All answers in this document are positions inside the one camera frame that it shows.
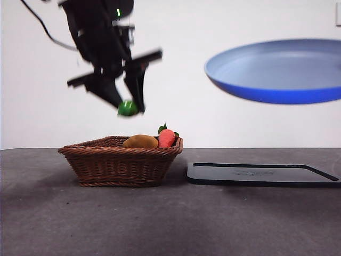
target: green ball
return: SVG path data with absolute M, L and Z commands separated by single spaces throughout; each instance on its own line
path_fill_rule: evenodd
M 137 105 L 134 101 L 125 100 L 118 106 L 118 115 L 120 116 L 133 116 L 139 112 Z

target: potato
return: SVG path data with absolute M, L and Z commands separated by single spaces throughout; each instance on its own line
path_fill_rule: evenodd
M 123 147 L 125 148 L 157 148 L 158 140 L 152 136 L 148 135 L 134 135 L 123 142 Z

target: gray table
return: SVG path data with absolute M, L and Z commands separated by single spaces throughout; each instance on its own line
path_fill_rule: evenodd
M 301 163 L 341 149 L 184 149 L 154 188 L 82 188 L 57 149 L 1 152 L 1 251 L 25 255 L 341 255 L 341 190 L 201 186 L 187 162 Z

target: blue plate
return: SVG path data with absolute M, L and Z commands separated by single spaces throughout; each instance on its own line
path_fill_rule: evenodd
M 210 80 L 235 96 L 268 103 L 341 99 L 341 41 L 291 39 L 241 46 L 205 64 Z

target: basket rim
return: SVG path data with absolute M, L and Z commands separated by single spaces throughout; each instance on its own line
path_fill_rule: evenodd
M 105 153 L 120 153 L 120 154 L 180 154 L 183 150 L 183 139 L 177 137 L 175 145 L 167 148 L 124 148 L 124 147 L 103 147 L 103 146 L 83 146 L 86 143 L 96 143 L 105 141 L 111 138 L 129 138 L 129 136 L 107 136 L 101 139 L 86 141 L 82 143 L 67 145 L 58 149 L 60 154 L 77 154 L 77 153 L 89 153 L 89 154 L 105 154 Z

